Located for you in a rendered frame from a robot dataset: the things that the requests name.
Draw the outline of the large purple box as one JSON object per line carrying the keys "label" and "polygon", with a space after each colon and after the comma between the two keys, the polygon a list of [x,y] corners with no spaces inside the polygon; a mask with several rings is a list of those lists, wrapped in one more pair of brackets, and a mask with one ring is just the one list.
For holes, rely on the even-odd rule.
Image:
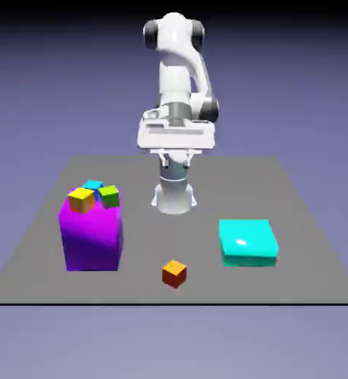
{"label": "large purple box", "polygon": [[58,214],[67,271],[116,271],[123,248],[120,205],[105,209],[95,192],[95,206],[87,213],[73,212],[68,198]]}

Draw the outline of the small green cube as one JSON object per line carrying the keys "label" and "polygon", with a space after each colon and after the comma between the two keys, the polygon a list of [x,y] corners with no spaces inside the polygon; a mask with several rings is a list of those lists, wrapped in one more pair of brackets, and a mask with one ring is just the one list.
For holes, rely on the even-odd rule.
{"label": "small green cube", "polygon": [[114,185],[100,187],[98,189],[99,198],[105,209],[115,208],[120,205],[120,194]]}

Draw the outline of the large cyan box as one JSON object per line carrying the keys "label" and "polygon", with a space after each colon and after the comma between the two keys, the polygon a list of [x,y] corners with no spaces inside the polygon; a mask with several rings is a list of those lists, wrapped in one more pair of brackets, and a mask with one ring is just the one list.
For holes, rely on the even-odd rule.
{"label": "large cyan box", "polygon": [[278,242],[267,219],[220,219],[218,238],[225,266],[276,265]]}

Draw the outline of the small orange cube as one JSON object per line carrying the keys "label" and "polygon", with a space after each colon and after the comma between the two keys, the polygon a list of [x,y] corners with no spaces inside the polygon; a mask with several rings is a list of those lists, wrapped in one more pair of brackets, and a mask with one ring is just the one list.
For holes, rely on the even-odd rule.
{"label": "small orange cube", "polygon": [[172,288],[179,288],[187,279],[187,266],[179,261],[171,260],[162,267],[162,282]]}

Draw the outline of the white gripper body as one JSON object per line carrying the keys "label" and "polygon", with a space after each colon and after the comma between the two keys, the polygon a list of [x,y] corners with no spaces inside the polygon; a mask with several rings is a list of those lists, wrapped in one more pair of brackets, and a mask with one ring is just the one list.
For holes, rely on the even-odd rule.
{"label": "white gripper body", "polygon": [[211,150],[215,146],[215,125],[184,119],[183,126],[170,126],[167,118],[142,119],[137,145],[147,150]]}

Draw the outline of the small yellow cube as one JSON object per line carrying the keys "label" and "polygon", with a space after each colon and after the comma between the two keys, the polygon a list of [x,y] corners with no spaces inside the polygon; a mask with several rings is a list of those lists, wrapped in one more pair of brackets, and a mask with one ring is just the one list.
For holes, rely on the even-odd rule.
{"label": "small yellow cube", "polygon": [[85,214],[96,202],[95,192],[92,189],[78,187],[67,194],[69,208],[73,212]]}

